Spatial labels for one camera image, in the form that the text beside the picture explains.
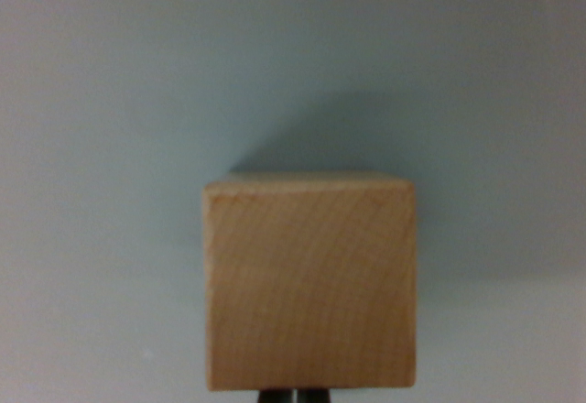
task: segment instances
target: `wood grain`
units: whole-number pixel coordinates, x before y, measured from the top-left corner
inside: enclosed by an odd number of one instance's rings
[[[237,174],[202,198],[210,390],[413,385],[412,183]]]

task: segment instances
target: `light blue background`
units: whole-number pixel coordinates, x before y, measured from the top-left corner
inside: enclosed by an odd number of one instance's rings
[[[0,401],[204,385],[200,191],[418,191],[418,381],[334,402],[586,400],[586,0],[0,0]]]

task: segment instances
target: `wooden block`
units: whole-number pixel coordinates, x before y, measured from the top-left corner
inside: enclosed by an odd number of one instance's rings
[[[414,384],[412,183],[234,174],[202,198],[210,390]]]

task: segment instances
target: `wooden cube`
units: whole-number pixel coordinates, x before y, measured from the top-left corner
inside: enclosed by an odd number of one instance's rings
[[[245,173],[202,198],[210,390],[414,384],[412,183]]]

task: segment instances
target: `cube top face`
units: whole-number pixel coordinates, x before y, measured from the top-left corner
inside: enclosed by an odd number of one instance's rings
[[[202,198],[210,390],[413,385],[410,182],[251,173]]]

